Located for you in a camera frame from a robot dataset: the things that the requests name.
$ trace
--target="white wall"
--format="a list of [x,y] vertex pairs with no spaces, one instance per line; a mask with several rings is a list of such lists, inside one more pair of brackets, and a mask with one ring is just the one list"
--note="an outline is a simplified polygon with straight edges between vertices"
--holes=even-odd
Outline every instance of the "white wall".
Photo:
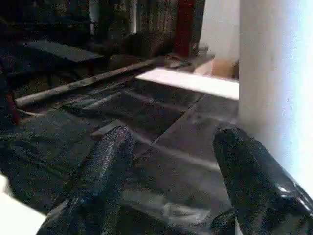
[[240,0],[206,0],[200,42],[218,58],[239,58]]
[[241,7],[241,128],[313,198],[313,1],[242,0]]

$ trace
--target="white object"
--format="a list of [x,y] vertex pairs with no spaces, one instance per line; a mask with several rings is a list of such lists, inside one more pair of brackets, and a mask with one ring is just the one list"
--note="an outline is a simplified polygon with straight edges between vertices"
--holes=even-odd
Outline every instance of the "white object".
[[[89,0],[89,16],[93,22],[99,21],[100,9],[99,0]],[[96,34],[96,27],[94,24],[90,25],[90,31],[93,36]]]
[[130,32],[137,33],[137,0],[131,1],[131,12],[130,12]]
[[7,195],[8,188],[8,180],[0,175],[0,234],[35,235],[45,215]]
[[313,1],[241,0],[239,114],[313,198]]
[[236,224],[235,224],[235,235],[243,235],[243,232],[241,232],[240,230],[238,220],[236,220]]
[[239,58],[240,0],[205,0],[201,43],[217,58]]
[[239,99],[239,83],[218,77],[200,76],[180,71],[156,68],[136,78],[181,87],[192,91],[204,92],[233,100]]

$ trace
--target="black plastic sheet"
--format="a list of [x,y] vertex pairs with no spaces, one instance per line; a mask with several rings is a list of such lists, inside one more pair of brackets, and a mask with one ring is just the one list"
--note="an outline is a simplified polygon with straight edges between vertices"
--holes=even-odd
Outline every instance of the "black plastic sheet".
[[161,222],[179,233],[210,235],[211,222],[231,208],[213,152],[214,132],[236,123],[237,106],[225,98],[140,80],[90,91],[2,133],[1,168],[19,200],[47,213],[95,141],[126,125],[136,143],[122,204],[155,221],[155,230]]

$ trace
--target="wrinkled plastic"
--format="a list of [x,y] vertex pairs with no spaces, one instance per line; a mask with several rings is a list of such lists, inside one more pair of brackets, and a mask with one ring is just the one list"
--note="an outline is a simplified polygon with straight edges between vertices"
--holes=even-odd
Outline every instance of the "wrinkled plastic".
[[37,235],[112,235],[133,160],[127,127],[109,131],[65,184]]
[[[129,216],[135,209],[157,224],[151,234],[164,234],[158,231],[162,224],[179,233],[211,235],[212,221],[231,209],[213,151],[214,133],[236,123],[238,102],[140,80],[75,95],[80,98],[0,135],[3,173],[14,195],[47,213],[94,141],[127,125],[135,138],[135,163],[120,219],[137,218]],[[220,232],[227,231],[222,225],[234,228],[234,216],[226,215],[220,217],[225,219]],[[150,234],[148,229],[136,234]]]
[[311,235],[313,201],[261,143],[220,130],[214,150],[243,235]]

